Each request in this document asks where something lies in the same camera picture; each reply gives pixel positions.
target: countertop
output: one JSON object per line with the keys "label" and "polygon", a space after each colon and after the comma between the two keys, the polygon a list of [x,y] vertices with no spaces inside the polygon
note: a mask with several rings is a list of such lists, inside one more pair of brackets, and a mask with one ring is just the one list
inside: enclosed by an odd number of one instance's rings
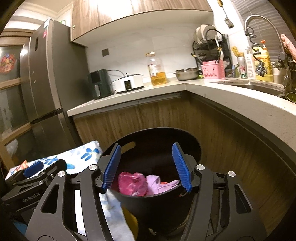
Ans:
{"label": "countertop", "polygon": [[[293,123],[296,121],[296,104],[270,94],[237,86],[223,85],[217,82],[204,81],[203,79],[177,81],[176,78],[171,78],[169,80],[170,82],[164,85],[150,85],[140,90],[92,100],[70,109],[67,111],[67,114],[68,116],[74,116],[125,102],[186,90],[247,117],[296,151],[296,128],[293,128]],[[243,82],[246,80],[227,79],[226,81]],[[275,83],[256,82],[282,87],[282,85]]]}

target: window blind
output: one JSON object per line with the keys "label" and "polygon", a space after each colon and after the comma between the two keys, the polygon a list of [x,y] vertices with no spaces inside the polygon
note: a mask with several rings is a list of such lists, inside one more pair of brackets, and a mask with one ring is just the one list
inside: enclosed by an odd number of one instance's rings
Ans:
{"label": "window blind", "polygon": [[[243,21],[253,14],[261,15],[268,20],[270,20],[278,29],[280,34],[285,34],[289,40],[296,46],[296,41],[293,38],[285,21],[274,8],[274,6],[268,0],[231,0],[239,14],[241,15]],[[270,54],[271,60],[275,61],[280,53],[280,40],[277,37],[275,30],[271,27],[269,23],[264,20],[255,19],[249,24],[250,27],[254,29],[254,34],[257,38],[253,40],[255,43],[260,43],[261,40],[265,40],[266,47]]]}

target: pink plastic bag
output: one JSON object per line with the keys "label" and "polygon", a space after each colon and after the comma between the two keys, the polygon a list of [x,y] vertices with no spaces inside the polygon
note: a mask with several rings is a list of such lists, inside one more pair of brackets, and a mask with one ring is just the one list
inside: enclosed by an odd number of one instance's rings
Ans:
{"label": "pink plastic bag", "polygon": [[141,173],[122,172],[118,176],[118,188],[120,193],[129,196],[144,196],[148,184],[145,176]]}

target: bolt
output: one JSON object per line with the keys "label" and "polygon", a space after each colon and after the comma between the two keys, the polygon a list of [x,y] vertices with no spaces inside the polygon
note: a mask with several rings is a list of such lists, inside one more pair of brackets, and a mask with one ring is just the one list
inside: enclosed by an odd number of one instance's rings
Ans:
{"label": "bolt", "polygon": [[63,177],[65,174],[66,174],[65,171],[59,171],[57,175],[58,175],[59,177]]}
{"label": "bolt", "polygon": [[91,170],[91,171],[93,171],[93,170],[95,170],[95,169],[97,169],[98,167],[97,167],[97,165],[95,165],[95,164],[92,164],[92,165],[90,165],[89,166],[89,169]]}
{"label": "bolt", "polygon": [[235,177],[235,172],[233,172],[233,171],[229,171],[229,172],[228,172],[228,175],[231,176],[231,177]]}
{"label": "bolt", "polygon": [[202,170],[205,169],[205,166],[202,165],[202,164],[198,164],[198,165],[196,166],[196,168],[202,171]]}

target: gray refrigerator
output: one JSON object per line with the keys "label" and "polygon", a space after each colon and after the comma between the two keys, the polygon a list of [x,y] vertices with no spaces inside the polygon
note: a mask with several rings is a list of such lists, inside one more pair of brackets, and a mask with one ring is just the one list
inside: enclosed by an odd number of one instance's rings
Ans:
{"label": "gray refrigerator", "polygon": [[85,47],[70,41],[68,26],[48,19],[22,52],[22,94],[42,156],[82,145],[67,110],[93,99]]}

